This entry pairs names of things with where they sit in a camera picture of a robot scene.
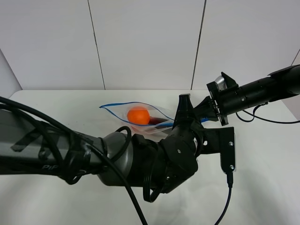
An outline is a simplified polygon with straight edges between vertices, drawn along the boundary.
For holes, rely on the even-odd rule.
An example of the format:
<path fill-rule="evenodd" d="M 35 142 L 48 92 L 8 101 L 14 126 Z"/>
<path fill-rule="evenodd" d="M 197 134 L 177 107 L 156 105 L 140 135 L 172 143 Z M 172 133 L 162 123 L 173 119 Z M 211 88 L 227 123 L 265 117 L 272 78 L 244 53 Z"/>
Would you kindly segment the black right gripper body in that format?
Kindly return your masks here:
<path fill-rule="evenodd" d="M 227 89 L 230 87 L 230 83 L 226 82 Z M 205 97 L 204 100 L 194 107 L 196 116 L 200 119 L 206 118 L 210 121 L 220 121 L 222 126 L 228 125 L 228 117 L 223 109 L 223 101 L 221 100 L 221 93 L 215 82 L 207 84 L 209 96 Z"/>

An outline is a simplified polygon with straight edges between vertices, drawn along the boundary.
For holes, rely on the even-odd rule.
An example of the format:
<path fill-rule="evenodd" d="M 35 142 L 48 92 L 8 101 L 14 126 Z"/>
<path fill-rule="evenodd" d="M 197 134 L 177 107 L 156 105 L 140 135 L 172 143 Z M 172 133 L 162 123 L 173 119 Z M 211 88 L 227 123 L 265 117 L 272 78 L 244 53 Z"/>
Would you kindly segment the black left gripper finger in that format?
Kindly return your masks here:
<path fill-rule="evenodd" d="M 190 128 L 195 121 L 195 113 L 190 94 L 180 94 L 172 131 L 176 128 Z"/>

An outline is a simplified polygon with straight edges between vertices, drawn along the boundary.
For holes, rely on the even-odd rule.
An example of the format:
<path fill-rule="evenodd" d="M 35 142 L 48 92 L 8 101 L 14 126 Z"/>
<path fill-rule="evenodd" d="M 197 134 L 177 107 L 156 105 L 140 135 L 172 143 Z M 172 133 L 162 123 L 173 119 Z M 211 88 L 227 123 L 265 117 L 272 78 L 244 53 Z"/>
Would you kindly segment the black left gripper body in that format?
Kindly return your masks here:
<path fill-rule="evenodd" d="M 159 142 L 140 136 L 143 147 L 154 150 L 154 158 L 143 179 L 144 194 L 167 194 L 187 181 L 198 170 L 197 157 L 203 143 L 199 120 L 178 123 Z"/>

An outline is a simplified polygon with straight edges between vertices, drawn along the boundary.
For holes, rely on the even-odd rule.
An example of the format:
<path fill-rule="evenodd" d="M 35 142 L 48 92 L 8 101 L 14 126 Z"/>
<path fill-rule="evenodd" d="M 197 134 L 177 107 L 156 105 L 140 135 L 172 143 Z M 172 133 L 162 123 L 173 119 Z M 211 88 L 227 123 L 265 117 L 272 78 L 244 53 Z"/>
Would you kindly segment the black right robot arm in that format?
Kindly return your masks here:
<path fill-rule="evenodd" d="M 194 108 L 200 119 L 228 124 L 228 115 L 242 110 L 292 98 L 300 94 L 300 66 L 293 65 L 272 72 L 267 77 L 239 86 L 236 81 L 221 72 L 207 84 L 210 93 Z"/>

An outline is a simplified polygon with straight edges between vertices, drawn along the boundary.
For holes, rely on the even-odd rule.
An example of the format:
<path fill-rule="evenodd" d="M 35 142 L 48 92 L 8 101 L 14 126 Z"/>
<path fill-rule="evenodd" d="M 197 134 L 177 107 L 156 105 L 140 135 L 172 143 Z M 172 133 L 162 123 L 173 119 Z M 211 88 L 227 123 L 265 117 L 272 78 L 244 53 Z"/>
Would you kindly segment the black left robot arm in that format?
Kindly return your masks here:
<path fill-rule="evenodd" d="M 104 138 L 69 129 L 18 102 L 0 100 L 0 173 L 52 175 L 73 185 L 94 174 L 108 186 L 142 187 L 146 201 L 198 170 L 204 129 L 186 95 L 170 134 L 155 142 L 120 127 Z"/>

